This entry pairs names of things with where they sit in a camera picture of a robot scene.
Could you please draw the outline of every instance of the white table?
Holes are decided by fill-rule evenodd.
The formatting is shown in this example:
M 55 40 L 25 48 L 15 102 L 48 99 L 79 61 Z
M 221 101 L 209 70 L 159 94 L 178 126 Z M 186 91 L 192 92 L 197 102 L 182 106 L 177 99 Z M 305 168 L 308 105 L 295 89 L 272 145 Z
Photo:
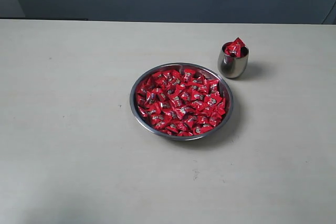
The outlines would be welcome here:
M 250 49 L 208 139 L 144 129 L 146 70 Z M 0 20 L 0 223 L 335 223 L 336 26 Z

